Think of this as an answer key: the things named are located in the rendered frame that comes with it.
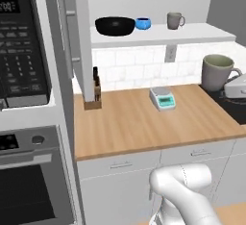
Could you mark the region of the grey wall cabinet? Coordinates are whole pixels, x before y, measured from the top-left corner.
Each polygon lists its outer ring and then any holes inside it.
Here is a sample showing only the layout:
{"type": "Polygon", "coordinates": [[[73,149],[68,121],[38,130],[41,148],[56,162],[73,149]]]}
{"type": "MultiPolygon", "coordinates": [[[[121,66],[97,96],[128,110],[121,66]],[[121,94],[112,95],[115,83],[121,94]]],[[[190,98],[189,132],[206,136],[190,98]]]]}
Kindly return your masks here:
{"type": "Polygon", "coordinates": [[[246,47],[246,0],[210,0],[207,23],[235,35],[246,47]]]}

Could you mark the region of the large black bowl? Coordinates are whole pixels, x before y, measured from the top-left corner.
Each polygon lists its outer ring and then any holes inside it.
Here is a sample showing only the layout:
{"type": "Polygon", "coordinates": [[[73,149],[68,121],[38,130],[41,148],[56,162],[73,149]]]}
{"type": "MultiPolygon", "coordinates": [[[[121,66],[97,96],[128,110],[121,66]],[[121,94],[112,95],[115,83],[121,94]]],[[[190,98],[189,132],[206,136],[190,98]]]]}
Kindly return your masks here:
{"type": "Polygon", "coordinates": [[[135,21],[123,16],[100,17],[95,20],[95,28],[103,36],[124,37],[133,32],[135,21]]]}

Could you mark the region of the grey wall socket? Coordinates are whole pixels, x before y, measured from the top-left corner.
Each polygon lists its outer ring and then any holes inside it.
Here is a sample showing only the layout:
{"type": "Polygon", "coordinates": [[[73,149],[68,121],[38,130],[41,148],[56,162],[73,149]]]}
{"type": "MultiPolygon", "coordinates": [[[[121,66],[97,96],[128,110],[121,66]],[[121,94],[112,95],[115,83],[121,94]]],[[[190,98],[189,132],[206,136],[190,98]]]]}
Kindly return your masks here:
{"type": "Polygon", "coordinates": [[[176,45],[167,45],[165,51],[164,61],[166,63],[173,63],[176,59],[177,46],[176,45]]]}

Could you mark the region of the steel built-in oven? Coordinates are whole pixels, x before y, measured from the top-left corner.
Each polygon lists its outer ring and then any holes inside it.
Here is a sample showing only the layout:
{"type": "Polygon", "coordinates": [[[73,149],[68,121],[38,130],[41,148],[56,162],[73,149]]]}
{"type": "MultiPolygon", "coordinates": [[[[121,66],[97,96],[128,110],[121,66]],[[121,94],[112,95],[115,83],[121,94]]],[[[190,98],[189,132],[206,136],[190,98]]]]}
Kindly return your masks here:
{"type": "Polygon", "coordinates": [[[0,170],[0,225],[72,225],[75,214],[55,126],[0,133],[0,158],[51,154],[43,164],[0,170]],[[33,136],[43,136],[41,145],[33,136]]]}

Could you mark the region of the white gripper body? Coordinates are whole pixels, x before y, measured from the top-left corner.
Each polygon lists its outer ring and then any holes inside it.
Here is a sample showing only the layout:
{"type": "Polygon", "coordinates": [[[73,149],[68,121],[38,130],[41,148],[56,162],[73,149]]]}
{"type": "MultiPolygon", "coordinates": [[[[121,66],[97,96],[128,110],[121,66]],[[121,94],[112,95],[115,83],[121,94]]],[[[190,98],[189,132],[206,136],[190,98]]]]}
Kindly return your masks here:
{"type": "Polygon", "coordinates": [[[246,98],[246,73],[224,85],[228,98],[246,98]]]}

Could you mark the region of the white base cabinet door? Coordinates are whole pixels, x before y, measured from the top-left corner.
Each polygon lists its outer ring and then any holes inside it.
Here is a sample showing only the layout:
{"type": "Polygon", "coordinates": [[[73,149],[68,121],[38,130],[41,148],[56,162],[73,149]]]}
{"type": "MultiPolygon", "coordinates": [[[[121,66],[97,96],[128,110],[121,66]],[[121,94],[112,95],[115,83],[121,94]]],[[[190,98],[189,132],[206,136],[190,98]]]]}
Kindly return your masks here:
{"type": "Polygon", "coordinates": [[[86,225],[137,225],[149,221],[150,169],[81,181],[86,225]]]}
{"type": "Polygon", "coordinates": [[[246,202],[246,154],[229,158],[212,202],[215,207],[246,202]]]}

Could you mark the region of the white wall shelf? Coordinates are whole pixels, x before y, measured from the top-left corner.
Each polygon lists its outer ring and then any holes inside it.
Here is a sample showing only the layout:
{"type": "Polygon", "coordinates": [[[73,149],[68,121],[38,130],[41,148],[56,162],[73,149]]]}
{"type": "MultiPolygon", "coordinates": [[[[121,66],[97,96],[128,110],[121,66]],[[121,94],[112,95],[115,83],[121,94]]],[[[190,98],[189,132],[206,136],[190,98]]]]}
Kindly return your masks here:
{"type": "Polygon", "coordinates": [[[134,47],[150,45],[177,45],[189,43],[235,41],[236,36],[208,23],[185,24],[178,30],[168,30],[165,24],[152,25],[148,30],[134,31],[124,37],[100,35],[95,27],[90,28],[93,48],[134,47]]]}

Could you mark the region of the large grey mug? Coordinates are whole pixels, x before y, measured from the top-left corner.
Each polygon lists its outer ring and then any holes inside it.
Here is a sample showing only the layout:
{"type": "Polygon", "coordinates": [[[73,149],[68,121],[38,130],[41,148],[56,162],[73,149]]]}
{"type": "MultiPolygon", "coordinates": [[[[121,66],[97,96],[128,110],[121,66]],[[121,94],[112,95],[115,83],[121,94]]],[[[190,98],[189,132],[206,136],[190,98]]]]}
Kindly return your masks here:
{"type": "Polygon", "coordinates": [[[207,91],[217,91],[224,87],[232,71],[242,74],[234,68],[234,61],[224,55],[210,54],[203,58],[201,86],[207,91]]]}

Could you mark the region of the black microwave oven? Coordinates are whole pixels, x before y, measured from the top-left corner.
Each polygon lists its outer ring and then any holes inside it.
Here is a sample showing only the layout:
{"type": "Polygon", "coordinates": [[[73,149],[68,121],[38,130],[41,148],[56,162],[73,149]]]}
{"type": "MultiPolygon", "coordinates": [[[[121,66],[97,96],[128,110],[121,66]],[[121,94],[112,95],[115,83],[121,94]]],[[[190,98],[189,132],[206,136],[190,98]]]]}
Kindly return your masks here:
{"type": "Polygon", "coordinates": [[[0,111],[49,103],[35,0],[0,0],[0,111]]]}

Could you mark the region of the white teal kitchen scale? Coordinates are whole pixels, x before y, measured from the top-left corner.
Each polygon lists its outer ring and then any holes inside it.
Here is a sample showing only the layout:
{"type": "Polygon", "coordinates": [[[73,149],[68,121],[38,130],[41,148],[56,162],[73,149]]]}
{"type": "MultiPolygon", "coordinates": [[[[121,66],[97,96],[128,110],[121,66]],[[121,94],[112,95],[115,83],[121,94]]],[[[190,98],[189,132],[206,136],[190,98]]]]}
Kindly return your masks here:
{"type": "Polygon", "coordinates": [[[176,108],[175,97],[168,87],[151,87],[149,96],[154,106],[160,112],[176,108]]]}

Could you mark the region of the white tall appliance cabinet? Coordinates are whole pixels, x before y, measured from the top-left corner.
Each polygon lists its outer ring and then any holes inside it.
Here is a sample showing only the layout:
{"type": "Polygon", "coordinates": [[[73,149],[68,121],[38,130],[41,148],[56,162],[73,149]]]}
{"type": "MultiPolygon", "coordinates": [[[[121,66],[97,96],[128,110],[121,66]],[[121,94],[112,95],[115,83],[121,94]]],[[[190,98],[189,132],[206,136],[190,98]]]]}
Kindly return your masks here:
{"type": "Polygon", "coordinates": [[[58,130],[61,159],[68,181],[75,222],[84,225],[82,197],[74,153],[74,100],[72,80],[68,78],[62,42],[58,0],[35,0],[43,53],[50,79],[49,103],[42,106],[0,111],[0,133],[55,126],[58,130]]]}

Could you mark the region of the small grey mug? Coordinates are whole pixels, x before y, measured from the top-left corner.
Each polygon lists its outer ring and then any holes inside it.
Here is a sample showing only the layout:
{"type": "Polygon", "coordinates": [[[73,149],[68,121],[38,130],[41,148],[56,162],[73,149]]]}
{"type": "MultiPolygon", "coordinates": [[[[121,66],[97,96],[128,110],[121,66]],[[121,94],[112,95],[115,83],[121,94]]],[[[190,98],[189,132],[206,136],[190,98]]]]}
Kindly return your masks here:
{"type": "Polygon", "coordinates": [[[179,12],[169,12],[167,14],[167,28],[178,30],[185,25],[185,18],[179,12]]]}

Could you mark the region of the white drawer front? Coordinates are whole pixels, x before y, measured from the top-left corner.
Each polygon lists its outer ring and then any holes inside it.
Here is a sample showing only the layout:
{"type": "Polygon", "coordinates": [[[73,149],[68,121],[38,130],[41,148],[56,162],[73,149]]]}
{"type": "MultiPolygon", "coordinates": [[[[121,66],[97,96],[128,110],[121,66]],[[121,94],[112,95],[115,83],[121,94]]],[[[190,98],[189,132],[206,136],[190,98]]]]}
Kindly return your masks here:
{"type": "Polygon", "coordinates": [[[160,154],[160,164],[173,165],[178,163],[195,163],[223,158],[230,155],[234,143],[234,139],[228,139],[163,149],[160,154]],[[211,154],[199,157],[192,157],[190,156],[190,153],[192,151],[210,151],[211,154]]]}
{"type": "Polygon", "coordinates": [[[160,150],[140,152],[113,157],[105,157],[94,160],[77,162],[79,176],[81,180],[130,172],[135,170],[153,168],[160,162],[160,150]],[[132,166],[110,169],[110,165],[115,163],[132,163],[132,166]]]}

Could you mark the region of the black hob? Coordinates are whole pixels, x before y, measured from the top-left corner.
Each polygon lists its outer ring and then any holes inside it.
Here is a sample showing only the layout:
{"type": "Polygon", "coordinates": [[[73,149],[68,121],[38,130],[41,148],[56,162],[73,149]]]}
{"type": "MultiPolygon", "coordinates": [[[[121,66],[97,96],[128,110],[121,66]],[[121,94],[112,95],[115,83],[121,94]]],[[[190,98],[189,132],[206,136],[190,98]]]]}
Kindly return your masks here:
{"type": "Polygon", "coordinates": [[[246,125],[246,98],[228,98],[223,89],[204,92],[238,124],[246,125]]]}

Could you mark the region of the pale grey cabinet door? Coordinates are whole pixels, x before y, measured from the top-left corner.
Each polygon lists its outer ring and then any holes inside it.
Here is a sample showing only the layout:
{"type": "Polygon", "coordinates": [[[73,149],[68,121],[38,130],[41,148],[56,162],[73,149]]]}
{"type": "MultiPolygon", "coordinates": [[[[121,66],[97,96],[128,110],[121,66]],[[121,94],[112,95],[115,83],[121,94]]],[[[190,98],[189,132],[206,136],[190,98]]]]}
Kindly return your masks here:
{"type": "Polygon", "coordinates": [[[86,102],[92,102],[94,100],[94,82],[92,75],[93,67],[88,0],[76,0],[76,14],[83,73],[83,96],[86,102]]]}

